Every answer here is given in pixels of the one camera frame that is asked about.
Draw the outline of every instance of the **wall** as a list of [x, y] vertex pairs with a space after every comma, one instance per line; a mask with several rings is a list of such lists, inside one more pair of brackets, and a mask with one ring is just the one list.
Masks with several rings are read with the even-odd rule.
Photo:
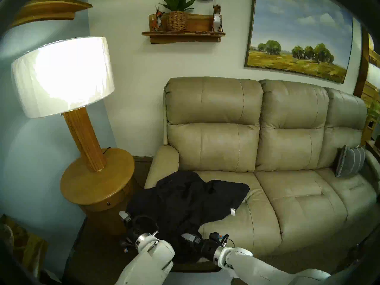
[[[45, 266], [59, 276], [85, 218], [59, 190], [61, 175], [79, 151], [63, 117], [29, 119], [24, 115], [10, 68], [28, 50], [89, 34], [88, 13], [81, 11], [73, 21], [41, 21], [12, 28], [0, 40], [0, 213], [49, 242]], [[101, 147], [115, 147], [104, 102], [88, 106], [88, 114]]]
[[[117, 146], [133, 155], [153, 156], [162, 144], [162, 93], [169, 78], [220, 76], [281, 79], [353, 93], [361, 56], [361, 30], [354, 20], [354, 41], [344, 84], [268, 69], [244, 68], [252, 0], [215, 0], [221, 5], [226, 37], [220, 43], [151, 45], [141, 35], [148, 15], [162, 0], [88, 0], [91, 35], [107, 38], [115, 93], [105, 105]], [[197, 0], [196, 14], [212, 14], [212, 2]]]

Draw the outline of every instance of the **potted plant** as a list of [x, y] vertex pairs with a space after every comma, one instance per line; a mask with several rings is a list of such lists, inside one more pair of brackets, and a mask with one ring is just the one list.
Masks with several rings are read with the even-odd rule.
[[190, 6], [195, 0], [164, 0], [166, 4], [161, 4], [171, 12], [168, 15], [168, 30], [186, 30], [187, 28], [187, 13], [185, 11], [194, 9]]

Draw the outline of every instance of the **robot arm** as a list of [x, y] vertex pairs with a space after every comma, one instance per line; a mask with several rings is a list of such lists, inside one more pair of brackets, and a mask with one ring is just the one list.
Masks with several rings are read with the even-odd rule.
[[[128, 214], [121, 215], [123, 219], [132, 223]], [[164, 240], [144, 232], [149, 225], [129, 225], [128, 240], [135, 246], [138, 255], [124, 268], [116, 285], [161, 285], [173, 267], [174, 250]], [[308, 269], [297, 274], [288, 274], [255, 258], [253, 254], [243, 248], [226, 247], [228, 235], [221, 241], [218, 233], [211, 233], [209, 239], [201, 240], [195, 235], [182, 235], [194, 247], [200, 249], [201, 255], [214, 262], [220, 268], [228, 271], [231, 277], [239, 278], [249, 285], [302, 285], [319, 284], [330, 275], [326, 272]]]
[[173, 267], [172, 246], [150, 233], [137, 240], [139, 254], [124, 268], [116, 285], [161, 285]]

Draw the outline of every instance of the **sky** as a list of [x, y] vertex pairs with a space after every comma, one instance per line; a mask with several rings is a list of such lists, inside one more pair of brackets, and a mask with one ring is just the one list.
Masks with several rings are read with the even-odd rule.
[[324, 43], [334, 64], [347, 68], [352, 16], [331, 0], [256, 0], [251, 46], [269, 39], [287, 51]]

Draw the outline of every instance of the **lamp shade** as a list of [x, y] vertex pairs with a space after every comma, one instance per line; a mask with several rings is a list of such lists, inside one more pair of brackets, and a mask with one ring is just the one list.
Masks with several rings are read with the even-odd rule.
[[78, 109], [114, 91], [104, 37], [42, 46], [15, 60], [12, 72], [25, 115], [31, 118]]

